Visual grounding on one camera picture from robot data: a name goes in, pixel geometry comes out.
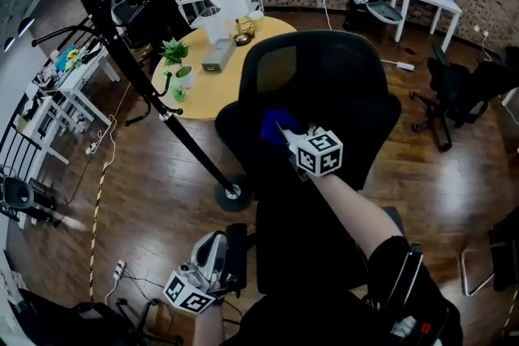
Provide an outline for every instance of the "black coat rack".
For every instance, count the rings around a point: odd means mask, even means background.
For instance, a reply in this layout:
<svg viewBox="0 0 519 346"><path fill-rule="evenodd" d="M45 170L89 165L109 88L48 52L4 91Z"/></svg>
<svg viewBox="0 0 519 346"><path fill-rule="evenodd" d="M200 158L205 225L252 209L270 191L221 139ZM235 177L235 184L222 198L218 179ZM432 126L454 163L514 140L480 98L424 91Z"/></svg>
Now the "black coat rack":
<svg viewBox="0 0 519 346"><path fill-rule="evenodd" d="M65 32L80 30L93 34L106 47L121 72L148 105L148 111L146 114L126 122L125 125L129 126L134 122L142 120L149 114L151 106L153 106L159 113L159 118L218 181L215 193L218 205L220 205L220 207L225 211L241 211L247 207L252 200L252 189L247 184L246 177L241 174L233 174L226 177L208 158L196 141L189 135L187 130L174 116L175 114L182 114L182 110L171 109L162 103L160 97L165 93L159 93L153 87L152 83L141 70L139 63L135 60L117 32L117 24L113 21L111 15L111 0L80 1L83 3L83 6L88 13L88 18L93 23L92 28L83 25L63 28L34 40L32 46L36 46L41 42L47 41L48 39ZM87 62L93 56L93 54L87 55L84 57L84 61ZM169 79L170 77L168 77L168 82L166 83L166 91L169 87Z"/></svg>

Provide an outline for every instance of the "black sleeve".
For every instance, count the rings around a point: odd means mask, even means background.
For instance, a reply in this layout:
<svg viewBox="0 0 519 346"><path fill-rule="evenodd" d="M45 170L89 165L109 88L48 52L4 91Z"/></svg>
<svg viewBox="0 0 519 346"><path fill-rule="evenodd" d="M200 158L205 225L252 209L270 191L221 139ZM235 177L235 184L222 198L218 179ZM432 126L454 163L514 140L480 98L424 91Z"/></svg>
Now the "black sleeve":
<svg viewBox="0 0 519 346"><path fill-rule="evenodd" d="M384 304L388 299L400 274L405 256L410 245L404 237L392 237L383 242L371 255L368 261L369 292L375 302ZM447 301L440 289L422 264L417 278L405 304L405 315L411 315L418 321L435 318L435 314L443 316L448 310L447 322L440 338L444 346L461 345L460 314L457 308Z"/></svg>

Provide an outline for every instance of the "blue cloth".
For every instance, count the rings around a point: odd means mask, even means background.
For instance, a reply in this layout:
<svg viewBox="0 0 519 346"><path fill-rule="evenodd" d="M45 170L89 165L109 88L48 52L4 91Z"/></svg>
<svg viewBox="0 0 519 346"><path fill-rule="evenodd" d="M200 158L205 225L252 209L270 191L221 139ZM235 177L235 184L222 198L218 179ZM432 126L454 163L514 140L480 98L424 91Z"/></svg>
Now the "blue cloth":
<svg viewBox="0 0 519 346"><path fill-rule="evenodd" d="M285 136L280 132L278 124L283 130L292 130L296 134L301 134L298 122L287 109L268 109L265 111L261 125L261 139L274 144L280 150L286 149Z"/></svg>
<svg viewBox="0 0 519 346"><path fill-rule="evenodd" d="M74 49L76 49L76 47L74 45L71 45L68 48L66 48L65 51L59 56L58 60L55 63L57 71L63 72L65 70L66 57L68 56L68 53Z"/></svg>

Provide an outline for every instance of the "black office chair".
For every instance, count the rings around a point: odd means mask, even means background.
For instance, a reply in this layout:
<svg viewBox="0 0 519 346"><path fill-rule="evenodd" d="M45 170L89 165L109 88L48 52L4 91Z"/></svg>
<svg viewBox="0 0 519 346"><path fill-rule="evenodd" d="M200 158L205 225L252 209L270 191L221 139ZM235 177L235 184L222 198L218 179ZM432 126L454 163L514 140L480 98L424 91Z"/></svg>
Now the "black office chair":
<svg viewBox="0 0 519 346"><path fill-rule="evenodd" d="M25 335L37 346L146 346L151 342L182 346L180 336L172 341L159 339L144 332L144 325L152 305L144 307L135 325L124 312L126 301L116 303L119 313L102 303L79 303L64 307L27 290L20 290L24 301L11 304L13 313Z"/></svg>
<svg viewBox="0 0 519 346"><path fill-rule="evenodd" d="M437 92L438 101L433 101L417 92L410 98L418 98L427 106L427 119L413 124L414 132L424 126L432 126L439 118L446 142L440 149L446 152L453 146L447 118L455 122L456 128L466 122L474 123L487 110L489 101L519 85L519 70L495 62L480 62L473 73L461 65L450 64L444 51L433 46L437 59L429 58L427 66L431 72L431 89Z"/></svg>
<svg viewBox="0 0 519 346"><path fill-rule="evenodd" d="M333 264L345 288L364 284L362 256L319 191L301 182L279 150L260 138L267 109L288 109L302 124L332 130L344 144L338 174L362 189L401 113L377 52L364 38L345 32L294 32L262 41L246 57L238 101L216 119L218 134L242 164L259 201L259 290L286 289L290 276L279 270L299 270L308 263ZM310 253L319 255L312 259Z"/></svg>
<svg viewBox="0 0 519 346"><path fill-rule="evenodd" d="M387 4L388 0L373 1L370 6L367 6L362 3L357 4L354 0L347 0L345 22L342 27L348 32L378 28L379 41L381 41L385 25L398 24L403 18L396 9Z"/></svg>
<svg viewBox="0 0 519 346"><path fill-rule="evenodd" d="M480 251L467 246L460 255L461 288L466 296L473 296L494 280L494 290L502 292L519 284L519 207L488 231L488 249L491 252L492 272L474 288L469 288L466 254Z"/></svg>
<svg viewBox="0 0 519 346"><path fill-rule="evenodd" d="M119 1L114 7L114 14L121 21L121 23L127 22L134 13L140 8L140 6L132 6L127 0L116 0ZM164 37L164 32L167 30L165 24L159 28L158 23L155 22L145 7L132 21L125 27L125 34L123 40L126 42L128 48L133 50L139 50L149 45L154 45L155 55L160 53L161 41ZM144 65L144 61L150 58L151 50L148 47L143 55L139 59L139 64Z"/></svg>
<svg viewBox="0 0 519 346"><path fill-rule="evenodd" d="M515 70L519 70L519 46L506 46L501 53L501 63Z"/></svg>

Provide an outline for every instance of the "gray box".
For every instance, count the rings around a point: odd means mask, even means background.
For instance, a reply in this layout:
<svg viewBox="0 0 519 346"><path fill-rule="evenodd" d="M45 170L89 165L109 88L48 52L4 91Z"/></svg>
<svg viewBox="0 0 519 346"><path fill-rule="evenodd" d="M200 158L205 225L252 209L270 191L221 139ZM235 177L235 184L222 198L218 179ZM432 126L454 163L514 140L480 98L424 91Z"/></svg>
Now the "gray box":
<svg viewBox="0 0 519 346"><path fill-rule="evenodd" d="M234 39L220 39L214 49L202 61L202 68L206 71L222 72L236 49Z"/></svg>

